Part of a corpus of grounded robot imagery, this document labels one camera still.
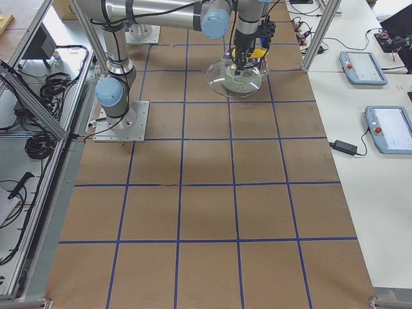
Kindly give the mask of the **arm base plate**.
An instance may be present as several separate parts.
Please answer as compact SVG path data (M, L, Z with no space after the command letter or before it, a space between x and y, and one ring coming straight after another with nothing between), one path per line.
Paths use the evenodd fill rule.
M105 120L97 123L97 134L93 135L94 142L143 142L149 114L149 101L132 101L125 117L116 124L114 118L106 118L103 108L100 109L100 118Z
M133 24L126 31L126 43L133 45L158 44L160 27L148 24Z

